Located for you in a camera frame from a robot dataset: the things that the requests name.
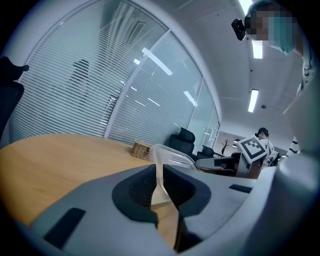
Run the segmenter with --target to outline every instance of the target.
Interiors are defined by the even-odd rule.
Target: desk
[[[0,196],[9,214],[29,225],[80,184],[151,162],[130,155],[132,146],[88,135],[48,134],[0,150]],[[158,231],[173,247],[178,212],[172,203],[152,207]]]

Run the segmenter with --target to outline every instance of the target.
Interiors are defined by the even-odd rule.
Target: office chair
[[[196,156],[198,159],[208,159],[208,158],[214,158],[214,150],[208,146],[203,146],[202,152],[198,151],[196,153]]]
[[[0,58],[0,138],[16,105],[24,94],[24,86],[13,80],[19,79],[29,66],[16,66],[7,57]]]
[[[188,155],[193,161],[197,161],[197,156],[192,154],[195,148],[195,140],[196,137],[191,131],[181,127],[178,135],[170,135],[169,147]]]

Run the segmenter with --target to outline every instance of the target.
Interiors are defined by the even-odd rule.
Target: glass wall
[[[166,32],[120,0],[72,13],[34,49],[19,82],[23,97],[11,118],[11,138],[73,133],[103,137],[121,91],[143,49]]]
[[[214,107],[215,104],[213,98],[209,92],[206,82],[203,81],[192,118],[187,128],[195,135],[194,154],[201,151],[205,137],[208,134],[208,128]]]
[[[204,146],[209,148],[212,148],[214,146],[219,128],[220,128],[219,117],[218,117],[216,106],[214,106],[214,109],[211,115],[210,124],[204,137],[204,142],[203,142]]]
[[[172,31],[120,0],[75,10],[48,31],[19,82],[11,141],[52,133],[168,145],[188,128],[194,153],[217,135],[203,76]]]
[[[108,136],[129,144],[167,144],[171,134],[188,127],[202,75],[171,32],[140,54]]]

